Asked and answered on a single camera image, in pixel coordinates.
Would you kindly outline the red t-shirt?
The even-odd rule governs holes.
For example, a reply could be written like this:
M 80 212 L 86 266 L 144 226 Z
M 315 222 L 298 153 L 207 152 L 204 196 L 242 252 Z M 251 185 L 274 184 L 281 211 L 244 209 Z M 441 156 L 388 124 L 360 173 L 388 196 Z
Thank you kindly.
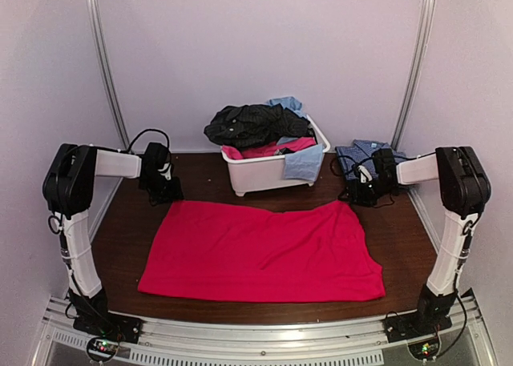
M 184 200 L 171 205 L 139 281 L 142 293 L 244 303 L 362 302 L 386 294 L 353 210 L 307 211 Z

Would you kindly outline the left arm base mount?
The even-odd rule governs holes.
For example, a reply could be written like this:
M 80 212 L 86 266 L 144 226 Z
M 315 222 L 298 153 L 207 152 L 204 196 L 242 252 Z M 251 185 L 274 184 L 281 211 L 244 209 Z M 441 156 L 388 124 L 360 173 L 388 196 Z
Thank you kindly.
M 73 328 L 80 332 L 98 336 L 110 341 L 127 342 L 137 344 L 143 321 L 131 316 L 123 316 L 110 313 L 108 322 L 104 320 L 93 320 L 79 316 L 75 318 Z

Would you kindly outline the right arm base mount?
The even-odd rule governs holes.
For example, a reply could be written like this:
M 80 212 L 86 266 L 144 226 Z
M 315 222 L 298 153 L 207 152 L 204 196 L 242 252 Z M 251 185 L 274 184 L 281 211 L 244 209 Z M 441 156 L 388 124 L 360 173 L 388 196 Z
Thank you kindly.
M 404 314 L 388 312 L 382 320 L 382 326 L 388 342 L 395 343 L 421 336 L 435 336 L 438 332 L 451 328 L 452 321 L 448 316 L 422 320 L 416 311 Z

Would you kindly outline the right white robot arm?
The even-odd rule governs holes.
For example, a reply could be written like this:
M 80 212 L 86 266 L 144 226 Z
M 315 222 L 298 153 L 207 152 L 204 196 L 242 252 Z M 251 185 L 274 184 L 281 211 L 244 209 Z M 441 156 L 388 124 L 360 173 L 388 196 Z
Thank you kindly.
M 376 207 L 402 187 L 438 181 L 445 209 L 444 230 L 434 267 L 422 286 L 410 326 L 422 336 L 445 319 L 458 299 L 458 282 L 470 254 L 475 228 L 491 197 L 491 185 L 472 147 L 438 147 L 415 158 L 389 148 L 353 161 L 340 200 Z

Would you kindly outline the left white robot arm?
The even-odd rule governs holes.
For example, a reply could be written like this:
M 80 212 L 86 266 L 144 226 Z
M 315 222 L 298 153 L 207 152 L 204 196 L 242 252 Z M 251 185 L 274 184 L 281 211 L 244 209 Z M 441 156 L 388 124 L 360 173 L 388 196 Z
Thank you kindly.
M 151 203 L 182 200 L 178 177 L 173 174 L 171 152 L 161 143 L 149 143 L 141 155 L 91 145 L 62 144 L 42 185 L 50 211 L 49 227 L 59 236 L 61 257 L 67 268 L 69 297 L 77 320 L 98 337 L 117 326 L 107 308 L 107 297 L 95 268 L 88 231 L 95 179 L 136 179 Z

